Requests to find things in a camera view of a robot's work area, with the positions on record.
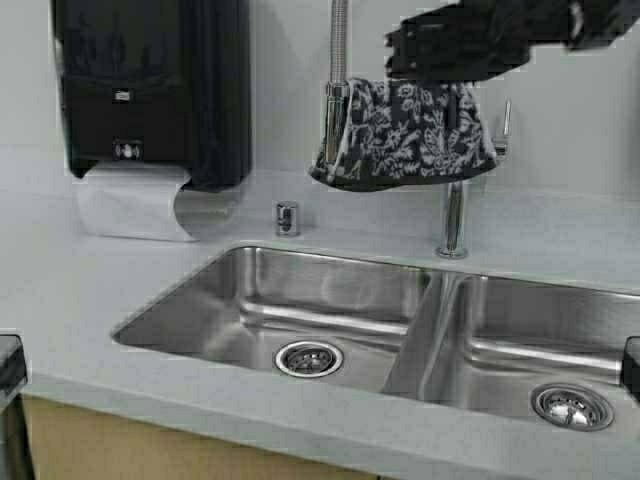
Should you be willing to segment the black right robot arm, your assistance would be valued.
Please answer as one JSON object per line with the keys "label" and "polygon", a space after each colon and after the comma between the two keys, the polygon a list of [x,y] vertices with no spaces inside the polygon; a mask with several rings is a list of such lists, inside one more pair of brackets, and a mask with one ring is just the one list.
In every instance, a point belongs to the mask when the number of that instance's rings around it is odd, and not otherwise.
{"label": "black right robot arm", "polygon": [[457,1],[409,17],[386,35],[392,79],[483,82],[531,60],[539,46],[611,46],[639,21],[637,1]]}

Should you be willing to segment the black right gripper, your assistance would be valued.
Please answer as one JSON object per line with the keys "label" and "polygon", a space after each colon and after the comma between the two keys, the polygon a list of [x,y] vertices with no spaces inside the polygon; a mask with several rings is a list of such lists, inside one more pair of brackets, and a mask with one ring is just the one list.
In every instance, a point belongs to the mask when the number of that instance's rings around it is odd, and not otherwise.
{"label": "black right gripper", "polygon": [[568,43],[569,1],[459,1],[403,20],[386,34],[393,79],[480,82],[531,60],[532,49]]}

